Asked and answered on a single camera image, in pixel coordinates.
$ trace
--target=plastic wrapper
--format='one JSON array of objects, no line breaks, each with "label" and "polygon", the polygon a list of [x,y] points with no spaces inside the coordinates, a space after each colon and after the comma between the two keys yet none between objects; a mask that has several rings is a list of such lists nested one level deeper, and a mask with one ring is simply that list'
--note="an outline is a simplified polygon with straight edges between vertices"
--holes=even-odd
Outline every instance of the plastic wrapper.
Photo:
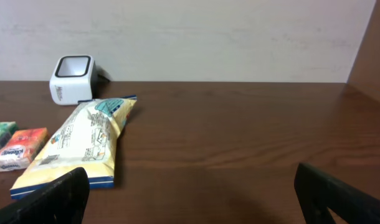
[{"label": "plastic wrapper", "polygon": [[0,122],[0,149],[6,145],[15,131],[17,131],[16,122]]},{"label": "plastic wrapper", "polygon": [[114,186],[116,139],[136,96],[81,103],[53,134],[10,190],[19,199],[76,167],[83,167],[90,188]]},{"label": "plastic wrapper", "polygon": [[16,131],[0,150],[0,172],[27,168],[47,138],[46,128]]}]

